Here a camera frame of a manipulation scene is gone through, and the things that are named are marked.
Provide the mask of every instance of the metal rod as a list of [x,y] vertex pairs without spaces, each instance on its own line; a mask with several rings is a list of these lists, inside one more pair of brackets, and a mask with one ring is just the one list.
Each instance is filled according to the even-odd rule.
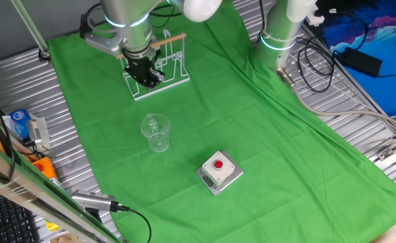
[[[0,176],[7,177],[10,165],[10,158],[0,152]],[[121,242],[31,164],[16,164],[12,180],[7,185],[0,183],[0,195],[87,242]]]
[[28,31],[30,31],[31,35],[33,36],[33,39],[36,41],[37,45],[39,46],[39,49],[42,51],[42,53],[48,53],[49,52],[48,44],[46,43],[42,34],[37,29],[36,24],[34,24],[30,14],[28,13],[27,9],[24,7],[24,4],[22,4],[22,1],[21,0],[10,0],[10,1],[14,5],[18,14],[21,16],[22,21],[27,26]]

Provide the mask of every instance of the glass cup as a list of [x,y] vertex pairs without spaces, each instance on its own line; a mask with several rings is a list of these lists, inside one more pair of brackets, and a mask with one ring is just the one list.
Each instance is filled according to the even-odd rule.
[[151,150],[157,153],[170,146],[170,128],[170,120],[161,114],[148,114],[141,124],[141,132],[149,141]]

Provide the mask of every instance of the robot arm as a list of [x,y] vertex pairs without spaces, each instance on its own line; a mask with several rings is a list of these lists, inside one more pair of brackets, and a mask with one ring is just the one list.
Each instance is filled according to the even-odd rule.
[[264,34],[255,49],[255,56],[262,64],[274,72],[279,67],[284,67],[305,18],[311,25],[323,23],[324,17],[314,15],[318,9],[315,2],[316,0],[277,1],[268,12]]
[[[212,16],[222,0],[170,0],[188,19],[202,22]],[[155,88],[164,73],[155,69],[156,50],[150,47],[153,30],[150,12],[160,0],[101,0],[81,17],[80,35],[90,46],[117,56],[123,54],[128,60],[125,71],[146,88]],[[102,7],[111,30],[98,30],[91,21],[91,12]],[[111,38],[95,32],[112,33]]]

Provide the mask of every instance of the metal grating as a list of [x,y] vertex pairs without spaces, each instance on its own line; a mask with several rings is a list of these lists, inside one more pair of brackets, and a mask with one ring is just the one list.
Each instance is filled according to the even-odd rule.
[[[262,25],[258,0],[234,0],[233,3],[245,23],[249,38],[254,43]],[[265,1],[264,5],[269,9],[273,4],[274,1]],[[297,70],[297,52],[300,48],[300,44],[293,48],[287,69],[296,81],[301,96],[314,109],[342,111],[373,109],[371,107],[376,106],[368,95],[362,94],[364,91],[361,88],[356,88],[355,83],[350,82],[339,70],[335,72],[328,91],[320,94],[310,91]],[[328,68],[324,60],[314,57],[312,50],[308,51],[308,56],[314,59],[318,69]],[[51,153],[55,157],[53,164],[59,180],[66,187],[66,192],[71,194],[78,189],[98,192],[100,189],[82,149],[55,70],[50,63],[40,62],[37,55],[38,50],[35,49],[0,61],[0,108],[6,113],[25,108],[36,116],[45,117],[51,139]],[[301,64],[305,65],[304,59],[301,60]],[[328,82],[328,78],[322,78],[308,68],[304,70],[312,86],[322,88]],[[382,147],[394,141],[394,133],[387,124],[364,115],[321,119],[396,183],[396,155],[384,161],[379,161],[376,156]],[[101,218],[109,230],[120,236],[108,212],[101,213]],[[59,233],[48,231],[42,218],[36,217],[35,220],[41,242],[48,242]]]

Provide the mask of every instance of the green cloth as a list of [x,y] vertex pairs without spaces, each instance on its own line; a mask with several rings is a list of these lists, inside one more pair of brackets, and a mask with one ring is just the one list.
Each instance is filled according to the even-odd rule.
[[[49,41],[101,191],[145,215],[153,243],[369,242],[396,223],[396,184],[274,73],[252,67],[253,48],[231,2],[204,23],[181,16],[166,28],[187,33],[191,81],[140,101],[116,58],[77,34]],[[163,153],[141,134],[148,113],[171,122]],[[214,196],[195,170],[218,150],[244,174]],[[140,217],[112,217],[128,242],[147,241]]]

